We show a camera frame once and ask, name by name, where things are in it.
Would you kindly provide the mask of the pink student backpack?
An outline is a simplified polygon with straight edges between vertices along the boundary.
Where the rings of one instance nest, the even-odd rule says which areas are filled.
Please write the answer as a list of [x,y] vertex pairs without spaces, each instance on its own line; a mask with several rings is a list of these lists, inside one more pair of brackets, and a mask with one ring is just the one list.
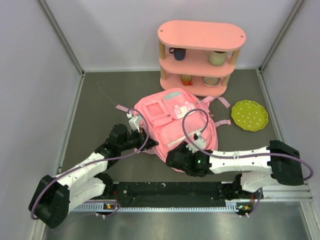
[[149,136],[158,142],[146,153],[157,155],[164,162],[168,152],[186,140],[185,134],[192,138],[200,132],[207,150],[218,149],[216,128],[230,125],[231,121],[213,121],[209,106],[215,99],[213,96],[199,99],[182,88],[172,88],[142,98],[133,110],[121,105],[116,108],[142,117],[140,128],[148,129]]

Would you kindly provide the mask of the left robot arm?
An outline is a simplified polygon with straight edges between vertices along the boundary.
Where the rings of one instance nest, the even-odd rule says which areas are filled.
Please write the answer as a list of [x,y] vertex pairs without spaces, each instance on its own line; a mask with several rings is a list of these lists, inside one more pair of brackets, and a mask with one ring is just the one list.
[[105,142],[81,163],[39,181],[28,206],[31,219],[54,229],[77,206],[99,196],[109,198],[114,181],[106,170],[125,158],[122,152],[133,150],[137,154],[158,144],[144,128],[129,131],[124,124],[116,124]]

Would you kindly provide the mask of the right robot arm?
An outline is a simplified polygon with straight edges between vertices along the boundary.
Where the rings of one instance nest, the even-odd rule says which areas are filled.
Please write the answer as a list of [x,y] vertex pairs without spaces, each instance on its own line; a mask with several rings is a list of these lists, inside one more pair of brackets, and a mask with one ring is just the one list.
[[247,198],[259,189],[281,184],[304,184],[302,166],[297,152],[278,140],[268,146],[248,151],[199,150],[183,141],[168,152],[167,166],[192,177],[225,172],[238,172],[232,183],[219,186],[220,196],[227,200]]

